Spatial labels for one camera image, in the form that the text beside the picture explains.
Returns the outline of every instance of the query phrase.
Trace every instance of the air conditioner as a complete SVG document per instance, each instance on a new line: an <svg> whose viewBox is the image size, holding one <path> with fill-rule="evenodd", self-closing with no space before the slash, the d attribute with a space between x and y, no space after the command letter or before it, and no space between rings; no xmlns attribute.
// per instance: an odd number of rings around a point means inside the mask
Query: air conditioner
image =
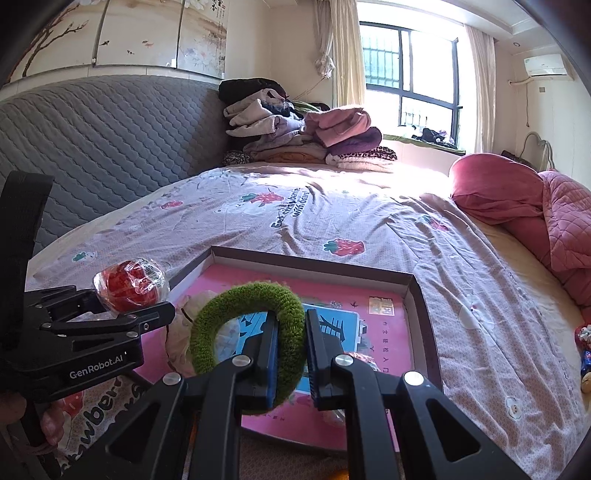
<svg viewBox="0 0 591 480"><path fill-rule="evenodd" d="M524 60L525 69L530 77L539 79L541 77L552 77L553 79L572 80L560 53L552 55L540 55Z"/></svg>

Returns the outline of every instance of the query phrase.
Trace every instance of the window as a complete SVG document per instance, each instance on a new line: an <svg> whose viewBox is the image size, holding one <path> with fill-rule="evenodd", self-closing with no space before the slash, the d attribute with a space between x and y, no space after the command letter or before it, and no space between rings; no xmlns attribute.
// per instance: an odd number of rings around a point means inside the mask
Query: window
<svg viewBox="0 0 591 480"><path fill-rule="evenodd" d="M374 22L360 22L366 108L385 134L398 126L445 130L457 141L457 39Z"/></svg>

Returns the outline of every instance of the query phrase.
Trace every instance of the pink sweater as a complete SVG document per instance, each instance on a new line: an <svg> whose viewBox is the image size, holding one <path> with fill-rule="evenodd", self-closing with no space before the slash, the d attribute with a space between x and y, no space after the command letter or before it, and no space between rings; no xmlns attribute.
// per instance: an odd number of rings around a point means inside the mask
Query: pink sweater
<svg viewBox="0 0 591 480"><path fill-rule="evenodd" d="M325 147L365 133L371 127L369 114L361 107L342 107L328 112L310 112L304 118L305 132L316 134Z"/></svg>

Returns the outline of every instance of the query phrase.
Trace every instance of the black strap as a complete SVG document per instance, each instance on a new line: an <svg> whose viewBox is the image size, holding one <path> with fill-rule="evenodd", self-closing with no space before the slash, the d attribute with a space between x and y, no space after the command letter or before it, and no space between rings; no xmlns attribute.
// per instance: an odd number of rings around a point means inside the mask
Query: black strap
<svg viewBox="0 0 591 480"><path fill-rule="evenodd" d="M53 185L53 177L14 170L0 195L0 340L4 348L15 346L22 323L27 264L33 256L35 237Z"/></svg>

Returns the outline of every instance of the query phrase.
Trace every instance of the toy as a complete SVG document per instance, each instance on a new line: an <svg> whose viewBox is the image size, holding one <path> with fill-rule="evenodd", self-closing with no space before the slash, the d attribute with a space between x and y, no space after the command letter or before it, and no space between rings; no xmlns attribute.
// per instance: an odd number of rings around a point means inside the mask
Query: toy
<svg viewBox="0 0 591 480"><path fill-rule="evenodd" d="M581 391L591 393L591 325L577 327L574 342L582 353Z"/></svg>
<svg viewBox="0 0 591 480"><path fill-rule="evenodd" d="M213 343L224 323L240 315L272 310L279 322L277 395L273 407L281 405L299 382L306 352L304 309L289 288L277 283L254 282L220 293L205 305L191 328L190 350L197 375L216 365Z"/></svg>
<svg viewBox="0 0 591 480"><path fill-rule="evenodd" d="M591 393L591 351L583 352L583 365L581 366L581 390L583 393Z"/></svg>
<svg viewBox="0 0 591 480"><path fill-rule="evenodd" d="M591 350L591 325L581 325L574 331L574 342L581 350Z"/></svg>
<svg viewBox="0 0 591 480"><path fill-rule="evenodd" d="M116 313L150 307L169 292L162 267L145 258L111 265L95 275L93 284L101 302Z"/></svg>

